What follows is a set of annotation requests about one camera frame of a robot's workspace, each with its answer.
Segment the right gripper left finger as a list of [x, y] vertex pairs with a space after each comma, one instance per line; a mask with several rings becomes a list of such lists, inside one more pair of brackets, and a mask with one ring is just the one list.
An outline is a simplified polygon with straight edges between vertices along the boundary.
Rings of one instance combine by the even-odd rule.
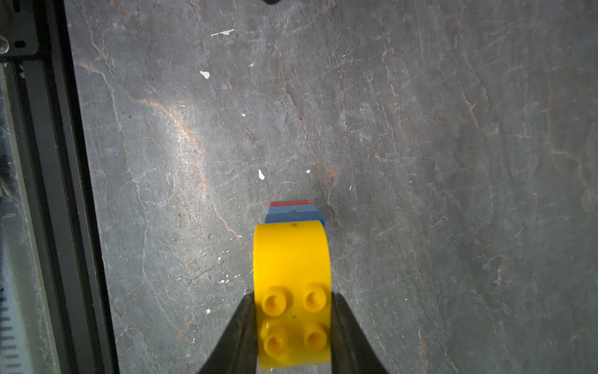
[[256, 368], [257, 322], [255, 296], [251, 292], [241, 298], [238, 308], [199, 374], [256, 374]]

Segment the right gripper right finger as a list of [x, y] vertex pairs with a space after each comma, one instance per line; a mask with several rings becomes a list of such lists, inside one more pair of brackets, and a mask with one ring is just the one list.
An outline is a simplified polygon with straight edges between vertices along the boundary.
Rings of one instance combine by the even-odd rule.
[[332, 373], [388, 373], [340, 293], [332, 294], [330, 342]]

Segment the yellow lego brick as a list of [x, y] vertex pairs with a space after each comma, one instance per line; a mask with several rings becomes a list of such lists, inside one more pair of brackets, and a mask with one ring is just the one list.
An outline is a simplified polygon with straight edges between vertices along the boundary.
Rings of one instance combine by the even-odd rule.
[[260, 369], [329, 362], [332, 271], [322, 223], [258, 225], [253, 280]]

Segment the dark blue lego brick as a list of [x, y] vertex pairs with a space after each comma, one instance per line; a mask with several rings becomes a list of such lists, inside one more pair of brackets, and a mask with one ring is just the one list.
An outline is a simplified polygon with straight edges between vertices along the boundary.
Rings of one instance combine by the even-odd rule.
[[265, 218], [265, 224], [277, 224], [288, 222], [318, 221], [325, 228], [325, 218], [318, 212], [286, 212], [286, 213], [268, 213]]

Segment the light blue lego brick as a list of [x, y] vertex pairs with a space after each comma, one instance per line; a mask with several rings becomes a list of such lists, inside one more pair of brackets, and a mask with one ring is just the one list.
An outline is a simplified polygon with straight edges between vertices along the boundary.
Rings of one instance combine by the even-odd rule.
[[313, 204], [301, 204], [301, 205], [286, 205], [286, 206], [270, 206], [268, 214], [291, 214], [291, 213], [304, 213], [304, 212], [316, 212], [317, 209]]

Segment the red long lego brick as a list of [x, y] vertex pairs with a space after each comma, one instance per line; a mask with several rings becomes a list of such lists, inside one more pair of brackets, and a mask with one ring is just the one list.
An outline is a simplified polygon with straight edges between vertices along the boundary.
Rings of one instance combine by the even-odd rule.
[[269, 207], [294, 207], [294, 206], [303, 206], [303, 205], [313, 205], [309, 199], [303, 200], [289, 200], [289, 201], [275, 201], [269, 204]]

